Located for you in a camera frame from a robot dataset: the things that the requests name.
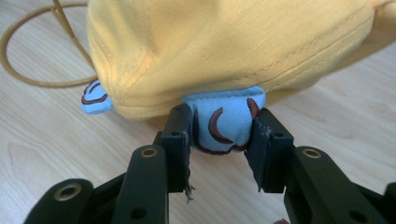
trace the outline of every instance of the plush toy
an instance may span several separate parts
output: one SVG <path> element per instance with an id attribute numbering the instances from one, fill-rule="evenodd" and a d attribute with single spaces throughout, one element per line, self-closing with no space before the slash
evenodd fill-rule
<path id="1" fill-rule="evenodd" d="M 87 113 L 148 119 L 185 102 L 194 144 L 225 154 L 243 150 L 265 94 L 394 41 L 396 1 L 91 0 L 88 37 L 101 86 L 87 88 Z"/>

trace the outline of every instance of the wooden table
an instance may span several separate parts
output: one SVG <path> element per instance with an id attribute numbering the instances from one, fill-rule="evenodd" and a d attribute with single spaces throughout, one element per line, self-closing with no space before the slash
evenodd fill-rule
<path id="1" fill-rule="evenodd" d="M 0 34 L 49 0 L 0 1 Z M 86 8 L 67 9 L 87 47 Z M 50 81 L 94 75 L 50 13 L 12 37 L 8 55 L 22 74 Z M 314 87 L 268 105 L 295 137 L 329 153 L 354 182 L 383 193 L 396 181 L 396 44 Z M 125 172 L 132 152 L 150 144 L 166 117 L 129 121 L 115 111 L 87 116 L 85 86 L 46 89 L 28 85 L 0 67 L 0 222 L 22 223 L 52 185 L 85 178 L 95 185 Z M 257 192 L 241 153 L 191 154 L 194 200 L 170 195 L 170 223 L 272 223 L 287 217 L 282 195 Z"/>

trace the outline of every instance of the yellow cap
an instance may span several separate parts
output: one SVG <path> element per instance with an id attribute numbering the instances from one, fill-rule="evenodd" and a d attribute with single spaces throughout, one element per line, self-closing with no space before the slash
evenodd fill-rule
<path id="1" fill-rule="evenodd" d="M 88 37 L 117 111 L 146 119 L 192 93 L 310 86 L 373 18 L 369 0 L 91 0 Z"/>

